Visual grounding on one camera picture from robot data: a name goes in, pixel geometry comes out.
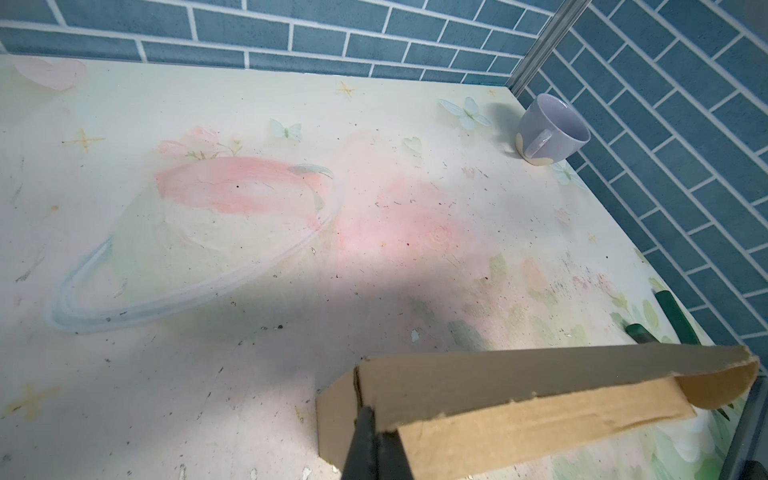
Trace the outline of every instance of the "mug rim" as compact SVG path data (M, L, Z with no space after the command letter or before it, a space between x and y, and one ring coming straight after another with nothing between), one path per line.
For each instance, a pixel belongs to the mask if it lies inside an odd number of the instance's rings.
M575 113L575 110L576 110L575 108L573 108L573 107L569 106L569 105L568 105L568 104L566 104L564 101L562 101L560 98L557 98L557 97L555 97L555 96L554 96L554 95L552 95L552 94L545 94L545 93L540 93L540 94L536 95L536 102L537 102L537 103L538 103L538 99L539 99L539 98L553 98L553 99L555 99L556 101L562 102L562 104L563 104L563 105L565 105L565 107L566 107L568 110L570 110L570 111L571 111L571 114L576 114L576 113ZM587 126L587 122L585 122L584 120L582 120L582 119L580 118L580 116L578 116L578 115L577 115L577 118L578 118L578 120L579 120L579 121L580 121L580 122L581 122L581 123L584 125L584 129L587 131L587 139L586 139L586 140L581 140L581 139L579 139L579 138L576 138L576 137L572 137L571 135L569 135L569 134L565 133L565 131L564 131L562 128L560 128L560 127L559 127L559 126L558 126L558 125L557 125L555 122L553 122L553 120L552 120L552 119L549 117L549 115L547 115L547 112L545 112L545 111L544 111L544 108L541 108L541 105L539 105L539 106L538 106L538 109L541 111L541 114L542 114L542 115L544 115L544 117L545 117L547 120L549 120L549 123L551 123L551 124L552 124L552 125L553 125L555 128L557 128L557 129L558 129L558 131L559 131L560 133L562 133L562 134L563 134L563 135L565 135L566 137L568 137L568 138L572 139L573 141L577 141L577 142L579 142L579 143L585 143L585 144L586 144L587 142L589 142L589 140L591 140L591 139L592 139L592 132L590 132L590 131L589 131L589 127Z

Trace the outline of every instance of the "tabletop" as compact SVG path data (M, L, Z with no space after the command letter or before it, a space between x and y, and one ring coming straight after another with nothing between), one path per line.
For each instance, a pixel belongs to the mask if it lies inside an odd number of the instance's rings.
M9 55L0 85L3 478L338 478L314 399L362 359L677 342L503 87ZM742 408L474 478L716 478Z

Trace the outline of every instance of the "cardboard piece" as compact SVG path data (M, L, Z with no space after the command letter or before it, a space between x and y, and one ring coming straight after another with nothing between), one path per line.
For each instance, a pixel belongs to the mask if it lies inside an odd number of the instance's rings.
M716 409L759 367L744 346L665 343L369 359L318 395L319 454L343 468L370 406L415 480L454 480Z

